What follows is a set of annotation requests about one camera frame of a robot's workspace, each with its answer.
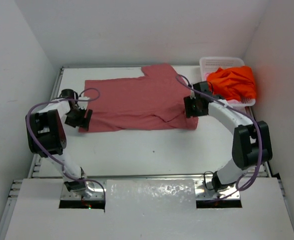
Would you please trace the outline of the metal base plate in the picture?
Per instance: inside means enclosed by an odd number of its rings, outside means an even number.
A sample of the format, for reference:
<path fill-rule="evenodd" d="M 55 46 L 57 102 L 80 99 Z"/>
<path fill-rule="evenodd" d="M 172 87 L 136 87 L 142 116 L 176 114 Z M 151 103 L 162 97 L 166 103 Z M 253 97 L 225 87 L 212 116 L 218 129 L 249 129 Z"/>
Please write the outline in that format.
<path fill-rule="evenodd" d="M 216 192 L 210 180 L 201 178 L 194 181 L 194 190 L 197 209 L 242 208 L 240 193 L 234 183 Z"/>
<path fill-rule="evenodd" d="M 60 209 L 100 209 L 105 210 L 106 189 L 96 180 L 84 178 L 72 180 L 63 177 Z"/>

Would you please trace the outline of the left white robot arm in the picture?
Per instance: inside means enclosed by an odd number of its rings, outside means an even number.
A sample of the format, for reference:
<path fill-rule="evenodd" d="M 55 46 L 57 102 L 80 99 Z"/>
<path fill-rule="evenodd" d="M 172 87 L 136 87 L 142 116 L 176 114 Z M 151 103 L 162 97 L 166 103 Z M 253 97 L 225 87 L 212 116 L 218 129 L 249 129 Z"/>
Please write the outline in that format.
<path fill-rule="evenodd" d="M 85 182 L 86 174 L 66 151 L 67 137 L 64 125 L 89 129 L 92 99 L 72 89 L 64 89 L 58 98 L 44 102 L 43 109 L 30 109 L 26 115 L 30 151 L 48 159 L 63 178 L 64 186 L 75 197 L 89 199 L 94 193 L 94 184 Z"/>

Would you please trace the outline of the pink red t-shirt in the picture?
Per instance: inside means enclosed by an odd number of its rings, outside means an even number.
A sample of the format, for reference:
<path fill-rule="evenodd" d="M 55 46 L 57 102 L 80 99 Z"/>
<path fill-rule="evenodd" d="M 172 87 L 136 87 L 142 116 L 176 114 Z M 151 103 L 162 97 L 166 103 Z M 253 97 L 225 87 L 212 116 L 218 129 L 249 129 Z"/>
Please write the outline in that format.
<path fill-rule="evenodd" d="M 184 98 L 190 90 L 176 79 L 178 73 L 167 64 L 141 68 L 143 76 L 86 80 L 85 96 L 93 111 L 90 133 L 120 130 L 195 130 L 198 118 L 186 118 Z"/>

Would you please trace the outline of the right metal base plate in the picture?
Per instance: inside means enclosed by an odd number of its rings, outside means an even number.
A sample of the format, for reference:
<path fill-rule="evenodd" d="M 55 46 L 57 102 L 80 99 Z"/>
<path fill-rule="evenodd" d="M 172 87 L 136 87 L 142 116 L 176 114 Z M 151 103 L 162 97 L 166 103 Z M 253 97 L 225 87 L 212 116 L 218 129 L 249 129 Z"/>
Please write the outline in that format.
<path fill-rule="evenodd" d="M 234 183 L 216 192 L 210 180 L 201 178 L 194 181 L 194 190 L 197 209 L 242 208 L 240 193 Z"/>

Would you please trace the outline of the white plastic basket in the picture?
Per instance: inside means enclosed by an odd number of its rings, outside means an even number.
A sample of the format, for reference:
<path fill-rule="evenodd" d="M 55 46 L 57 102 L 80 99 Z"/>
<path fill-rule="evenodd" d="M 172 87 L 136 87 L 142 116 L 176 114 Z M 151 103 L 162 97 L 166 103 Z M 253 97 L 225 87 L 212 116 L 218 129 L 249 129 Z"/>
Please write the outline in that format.
<path fill-rule="evenodd" d="M 236 57 L 202 57 L 201 79 L 209 82 L 214 94 L 223 96 L 235 108 L 251 107 L 256 102 L 253 71 Z"/>

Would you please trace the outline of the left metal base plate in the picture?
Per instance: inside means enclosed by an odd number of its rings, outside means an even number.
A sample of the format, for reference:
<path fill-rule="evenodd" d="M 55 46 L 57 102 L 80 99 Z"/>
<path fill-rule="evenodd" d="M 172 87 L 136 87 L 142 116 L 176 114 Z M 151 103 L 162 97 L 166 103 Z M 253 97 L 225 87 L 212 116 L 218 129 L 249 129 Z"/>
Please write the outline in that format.
<path fill-rule="evenodd" d="M 105 210 L 106 189 L 96 180 L 84 178 L 72 180 L 63 177 L 60 209 L 100 209 Z"/>

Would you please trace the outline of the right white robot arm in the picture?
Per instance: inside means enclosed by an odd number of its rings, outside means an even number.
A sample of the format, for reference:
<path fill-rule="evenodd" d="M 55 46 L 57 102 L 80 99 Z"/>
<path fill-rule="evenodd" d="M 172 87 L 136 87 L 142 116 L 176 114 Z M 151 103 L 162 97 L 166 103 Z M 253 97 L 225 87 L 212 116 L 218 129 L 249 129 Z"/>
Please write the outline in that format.
<path fill-rule="evenodd" d="M 250 115 L 234 108 L 220 95 L 214 95 L 207 83 L 186 84 L 191 90 L 185 97 L 187 118 L 211 116 L 227 128 L 233 136 L 231 160 L 213 173 L 212 189 L 215 192 L 237 184 L 249 168 L 255 172 L 260 166 L 272 159 L 272 146 L 268 124 L 255 121 Z"/>

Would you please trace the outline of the orange t-shirt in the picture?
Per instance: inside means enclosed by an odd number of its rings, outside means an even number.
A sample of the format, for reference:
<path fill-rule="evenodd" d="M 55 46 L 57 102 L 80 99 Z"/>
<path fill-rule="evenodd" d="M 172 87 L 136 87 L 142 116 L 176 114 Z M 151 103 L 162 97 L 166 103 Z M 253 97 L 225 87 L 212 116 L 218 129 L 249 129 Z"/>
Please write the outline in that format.
<path fill-rule="evenodd" d="M 228 101 L 256 99 L 255 79 L 252 69 L 248 66 L 219 68 L 210 73 L 206 80 L 215 95 L 221 95 Z"/>

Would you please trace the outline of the white front cover panel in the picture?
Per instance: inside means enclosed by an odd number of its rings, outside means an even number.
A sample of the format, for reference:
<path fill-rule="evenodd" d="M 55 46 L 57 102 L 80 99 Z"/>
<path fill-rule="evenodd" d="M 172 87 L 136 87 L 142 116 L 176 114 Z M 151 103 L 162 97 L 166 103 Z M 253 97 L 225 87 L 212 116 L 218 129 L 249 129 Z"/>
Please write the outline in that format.
<path fill-rule="evenodd" d="M 60 179 L 25 179 L 8 240 L 293 240 L 278 185 L 260 178 L 240 208 L 196 207 L 191 180 L 108 180 L 105 209 L 59 208 Z"/>

